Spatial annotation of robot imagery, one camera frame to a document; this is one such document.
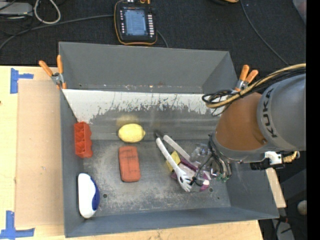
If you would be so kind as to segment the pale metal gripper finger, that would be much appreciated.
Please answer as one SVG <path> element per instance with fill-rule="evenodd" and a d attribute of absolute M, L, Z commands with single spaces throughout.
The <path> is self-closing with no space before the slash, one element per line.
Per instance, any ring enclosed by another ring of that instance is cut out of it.
<path fill-rule="evenodd" d="M 194 192 L 203 192 L 207 190 L 210 186 L 210 181 L 209 180 L 198 180 L 195 181 L 193 184 L 193 191 Z"/>
<path fill-rule="evenodd" d="M 210 173 L 206 170 L 199 170 L 192 176 L 192 183 L 196 185 L 209 185 L 211 180 Z"/>

